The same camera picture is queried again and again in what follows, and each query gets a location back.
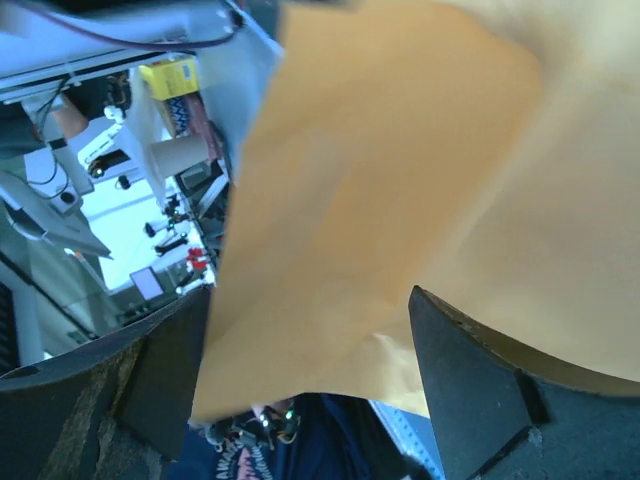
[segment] brown paper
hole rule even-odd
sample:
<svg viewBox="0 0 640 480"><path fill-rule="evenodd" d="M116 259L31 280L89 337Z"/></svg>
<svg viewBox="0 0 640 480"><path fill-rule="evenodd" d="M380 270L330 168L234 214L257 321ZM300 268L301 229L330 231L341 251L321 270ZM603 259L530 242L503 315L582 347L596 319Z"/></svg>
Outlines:
<svg viewBox="0 0 640 480"><path fill-rule="evenodd" d="M540 94L537 63L424 0L287 10L193 415L302 391L426 413L409 294L430 288L429 265L502 170Z"/></svg>

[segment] t-shirt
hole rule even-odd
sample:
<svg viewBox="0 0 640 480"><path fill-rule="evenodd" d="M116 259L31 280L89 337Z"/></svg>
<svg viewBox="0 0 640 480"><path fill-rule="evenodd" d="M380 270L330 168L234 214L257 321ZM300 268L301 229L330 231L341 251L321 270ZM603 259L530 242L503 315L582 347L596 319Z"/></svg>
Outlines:
<svg viewBox="0 0 640 480"><path fill-rule="evenodd" d="M226 441L219 448L189 432L169 480L371 480L341 397L305 394L296 398L301 423L295 442L247 448Z"/></svg>

